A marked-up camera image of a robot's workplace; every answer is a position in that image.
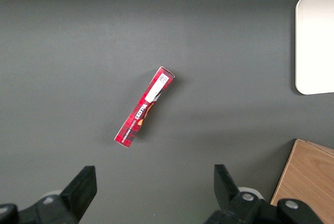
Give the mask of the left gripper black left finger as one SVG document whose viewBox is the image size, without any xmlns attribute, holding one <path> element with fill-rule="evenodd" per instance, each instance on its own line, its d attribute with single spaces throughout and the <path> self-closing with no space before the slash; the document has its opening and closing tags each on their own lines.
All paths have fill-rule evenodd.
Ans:
<svg viewBox="0 0 334 224">
<path fill-rule="evenodd" d="M 1 204 L 1 223 L 79 223 L 97 193 L 95 166 L 85 166 L 59 193 L 49 193 L 18 210 Z"/>
</svg>

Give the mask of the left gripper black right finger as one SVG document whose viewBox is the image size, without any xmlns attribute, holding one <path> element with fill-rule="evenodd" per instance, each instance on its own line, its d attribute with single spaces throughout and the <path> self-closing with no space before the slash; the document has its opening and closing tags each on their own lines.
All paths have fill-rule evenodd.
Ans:
<svg viewBox="0 0 334 224">
<path fill-rule="evenodd" d="M 214 193 L 220 209 L 205 223 L 322 223 L 303 201 L 283 198 L 273 206 L 252 192 L 240 191 L 223 164 L 214 166 Z"/>
</svg>

